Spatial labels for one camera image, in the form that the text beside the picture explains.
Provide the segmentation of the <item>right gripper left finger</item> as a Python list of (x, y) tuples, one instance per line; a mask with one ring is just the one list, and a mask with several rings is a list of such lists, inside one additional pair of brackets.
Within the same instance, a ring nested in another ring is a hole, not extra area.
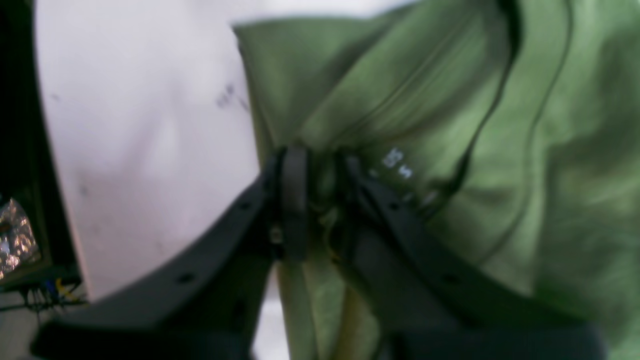
[(46, 323), (39, 360), (250, 360), (270, 269), (307, 255), (310, 155), (287, 146), (183, 252)]

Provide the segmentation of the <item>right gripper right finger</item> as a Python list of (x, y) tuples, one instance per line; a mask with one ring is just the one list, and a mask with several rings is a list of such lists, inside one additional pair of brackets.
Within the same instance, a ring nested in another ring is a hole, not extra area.
[(381, 328), (377, 360), (605, 360), (588, 322), (505, 289), (446, 248), (354, 153), (335, 157), (336, 262)]

